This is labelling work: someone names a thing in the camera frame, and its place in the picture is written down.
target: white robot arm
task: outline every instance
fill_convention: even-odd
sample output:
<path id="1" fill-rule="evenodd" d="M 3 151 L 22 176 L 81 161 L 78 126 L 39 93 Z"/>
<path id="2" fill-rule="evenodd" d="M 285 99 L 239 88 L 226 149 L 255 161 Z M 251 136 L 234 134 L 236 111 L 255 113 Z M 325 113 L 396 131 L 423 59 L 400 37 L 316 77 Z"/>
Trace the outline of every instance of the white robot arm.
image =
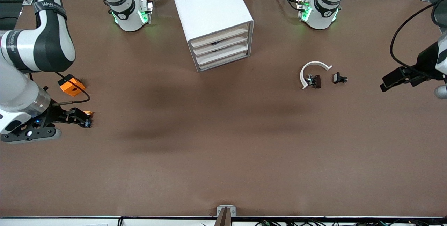
<path id="1" fill-rule="evenodd" d="M 342 0 L 302 0 L 298 3 L 299 17 L 310 27 L 323 30 L 335 21 Z"/>
<path id="2" fill-rule="evenodd" d="M 34 0 L 33 6 L 38 25 L 35 30 L 0 33 L 0 133 L 1 140 L 9 143 L 54 139 L 60 130 L 52 123 L 72 123 L 73 115 L 24 75 L 63 72 L 75 60 L 62 1 Z M 86 121 L 80 110 L 72 110 Z"/>
<path id="3" fill-rule="evenodd" d="M 150 23 L 152 2 L 147 0 L 105 0 L 110 6 L 115 22 L 124 31 L 136 31 Z"/>

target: orange box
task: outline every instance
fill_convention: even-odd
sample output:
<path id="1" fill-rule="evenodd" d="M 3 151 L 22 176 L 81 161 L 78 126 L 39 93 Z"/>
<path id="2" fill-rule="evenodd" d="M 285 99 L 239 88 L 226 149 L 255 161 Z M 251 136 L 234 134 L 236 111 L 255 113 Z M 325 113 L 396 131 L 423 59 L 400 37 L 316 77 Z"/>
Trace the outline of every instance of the orange box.
<path id="1" fill-rule="evenodd" d="M 68 74 L 64 79 L 59 80 L 58 84 L 63 92 L 72 97 L 75 97 L 82 92 L 79 88 L 85 90 L 85 86 L 81 83 L 81 81 L 71 74 Z"/>

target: table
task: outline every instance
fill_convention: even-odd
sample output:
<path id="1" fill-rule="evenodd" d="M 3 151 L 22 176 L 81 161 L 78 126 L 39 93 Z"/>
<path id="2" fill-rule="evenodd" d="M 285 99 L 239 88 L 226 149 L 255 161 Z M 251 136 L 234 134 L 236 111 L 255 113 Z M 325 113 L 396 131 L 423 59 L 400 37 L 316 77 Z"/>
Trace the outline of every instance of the table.
<path id="1" fill-rule="evenodd" d="M 426 3 L 344 0 L 328 30 L 298 22 L 284 0 L 244 0 L 252 56 L 197 73 L 173 0 L 126 33 L 102 0 L 64 0 L 94 128 L 59 124 L 59 140 L 0 144 L 0 215 L 442 216 L 447 209 L 447 102 L 440 82 L 380 91 L 398 65 L 397 27 Z M 18 28 L 35 26 L 25 7 Z M 414 64 L 439 29 L 424 12 L 395 53 Z M 309 61 L 334 67 L 300 89 Z M 347 84 L 331 83 L 332 74 Z M 36 73 L 70 99 L 54 73 Z"/>

